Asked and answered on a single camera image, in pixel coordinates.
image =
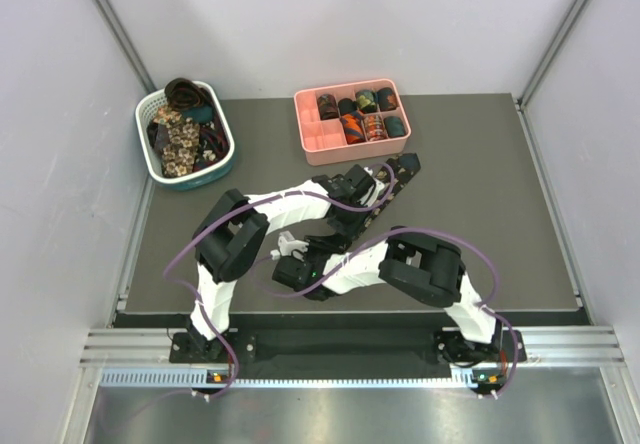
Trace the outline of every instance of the plastic basket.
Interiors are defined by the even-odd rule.
[[[164,89],[149,94],[147,97],[142,99],[142,101],[140,101],[140,103],[136,107],[136,124],[138,126],[138,135],[140,136],[140,144],[142,144],[142,152],[144,153],[144,159],[147,163],[149,174],[158,184],[179,191],[193,189],[208,182],[215,181],[216,179],[220,179],[231,170],[233,161],[235,159],[236,144],[233,140],[231,129],[229,129],[227,118],[222,111],[222,107],[220,106],[220,101],[218,101],[216,93],[214,92],[213,88],[206,82],[193,82],[198,86],[205,88],[211,94],[213,103],[216,106],[215,111],[218,113],[218,116],[220,116],[220,122],[224,127],[224,133],[226,134],[227,140],[229,141],[229,152],[224,157],[224,159],[212,166],[207,167],[206,169],[202,169],[201,171],[193,172],[182,177],[164,177],[162,175],[162,165],[160,163],[160,158],[154,152],[151,144],[149,143],[149,138],[147,137],[147,126],[155,117],[158,109],[167,104],[167,98],[164,95]]]

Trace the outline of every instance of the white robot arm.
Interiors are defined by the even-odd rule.
[[[225,228],[217,235],[214,231],[213,236],[207,236],[196,248],[202,302],[196,303],[191,314],[194,328],[206,340],[215,338],[200,307],[220,332],[229,328],[229,306],[237,279],[255,261],[266,234],[307,219],[327,219],[338,231],[333,240],[296,241],[290,233],[281,233],[279,249],[272,252],[274,259],[278,259],[274,280],[301,291],[335,270],[322,286],[307,296],[319,300],[345,294],[357,287],[392,285],[426,305],[444,309],[457,323],[465,340],[491,343],[496,332],[495,318],[477,306],[480,296],[471,285],[457,247],[434,237],[408,233],[396,235],[352,256],[343,251],[379,211],[370,214],[344,212],[326,201],[306,195],[313,192],[366,207],[389,185],[376,177],[370,169],[354,166],[345,176],[311,179],[295,188],[273,193],[299,190],[302,195],[258,205],[242,219],[232,220],[238,228],[235,234]],[[398,182],[395,184],[394,191],[397,191]],[[196,233],[238,205],[257,202],[269,195],[272,194],[243,196],[238,191],[228,192]]]

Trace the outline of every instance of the white panel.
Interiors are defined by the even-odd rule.
[[[91,0],[0,9],[0,442],[48,443],[142,189],[143,93]]]
[[[518,95],[571,0],[111,0],[156,85],[285,97],[388,77],[403,93]]]
[[[599,322],[640,385],[640,0],[593,0],[530,106]]]

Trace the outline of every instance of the pink tray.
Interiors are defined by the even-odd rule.
[[[383,87],[391,87],[393,89],[398,98],[398,108],[389,112],[378,112],[377,114],[382,116],[383,120],[388,116],[397,116],[402,119],[406,130],[404,136],[382,141],[347,144],[340,119],[320,120],[317,100],[322,94],[333,94],[336,102],[338,102],[345,97],[355,100],[356,92],[362,89],[370,89],[377,92]],[[393,81],[389,79],[305,89],[297,92],[293,99],[296,104],[300,142],[307,155],[307,162],[312,166],[384,156],[385,154],[397,154],[402,152],[407,139],[411,135],[411,126],[404,112],[398,89]]]

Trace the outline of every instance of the metal floor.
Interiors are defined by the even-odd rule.
[[[166,389],[102,388],[104,422],[117,427]],[[172,396],[86,444],[616,444],[622,440],[598,369],[522,369],[497,402],[470,391],[237,390],[205,404]]]
[[[482,249],[500,270],[503,286],[492,307],[575,310],[570,278],[512,97],[402,99],[413,129],[405,150],[418,153],[422,170],[364,238],[400,224],[451,232]],[[197,190],[155,188],[126,313],[193,309],[193,297],[181,286],[164,281],[162,270],[227,189],[264,193],[297,185],[313,175],[344,172],[353,164],[312,167],[306,163],[293,99],[227,101],[223,107],[238,145],[234,168],[220,181]],[[291,228],[297,236],[327,229],[318,222]],[[276,237],[269,236],[262,254],[275,247]],[[475,256],[464,257],[474,286],[486,295],[492,285],[488,271]],[[257,275],[268,282],[271,271],[267,264]],[[185,259],[176,272],[196,282],[192,260]],[[356,290],[320,303],[277,299],[247,284],[241,279],[236,287],[232,312],[428,311],[389,286]]]

